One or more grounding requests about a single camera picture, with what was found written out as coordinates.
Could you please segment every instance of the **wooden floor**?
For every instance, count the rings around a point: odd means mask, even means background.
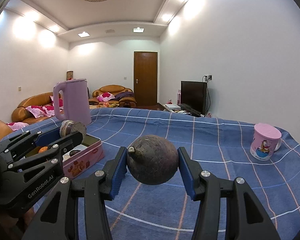
[[[156,106],[137,106],[136,108],[149,109],[149,110],[158,110],[158,111],[163,111],[164,110],[164,107],[159,103]]]

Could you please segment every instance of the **brown door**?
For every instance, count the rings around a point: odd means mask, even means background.
[[[134,52],[134,96],[137,106],[156,106],[158,94],[158,53]]]

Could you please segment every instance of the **brown leather sofa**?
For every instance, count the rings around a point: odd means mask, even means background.
[[[50,96],[53,96],[52,92],[40,94],[23,100],[13,111],[11,116],[12,121],[33,124],[48,119],[49,117],[46,116],[34,118],[34,116],[28,110],[26,110],[26,107],[52,105]]]
[[[97,97],[99,95],[102,95],[103,93],[109,92],[113,94],[114,96],[121,93],[121,92],[133,92],[130,88],[125,88],[120,85],[108,85],[101,87],[98,90],[95,90],[92,93],[93,98],[89,99],[89,103],[98,103],[99,105],[102,105],[103,102],[99,102]],[[119,101],[116,100],[110,100],[108,101],[109,104],[119,104],[119,107],[131,107],[131,108],[136,108],[136,99],[134,97],[124,97],[121,98]]]

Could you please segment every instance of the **screw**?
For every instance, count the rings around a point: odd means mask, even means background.
[[[94,175],[96,175],[97,177],[101,177],[101,176],[103,176],[105,174],[105,172],[103,171],[103,170],[99,170],[99,171],[96,171],[95,173],[94,173]]]
[[[236,178],[236,180],[235,180],[237,183],[239,183],[239,184],[243,184],[244,183],[244,179],[243,178]]]
[[[203,177],[209,177],[211,175],[211,173],[209,171],[201,171],[201,175]]]
[[[133,146],[130,146],[130,147],[128,148],[128,152],[134,153],[134,152],[135,152],[134,147],[133,147]]]
[[[66,184],[66,183],[68,183],[68,181],[69,181],[69,178],[68,178],[68,177],[63,177],[63,178],[61,178],[61,180],[60,180],[60,182],[61,182],[62,184]]]

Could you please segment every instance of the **beetroot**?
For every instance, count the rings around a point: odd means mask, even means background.
[[[167,182],[176,173],[179,155],[167,139],[145,135],[137,138],[128,148],[127,166],[137,181],[158,185]]]

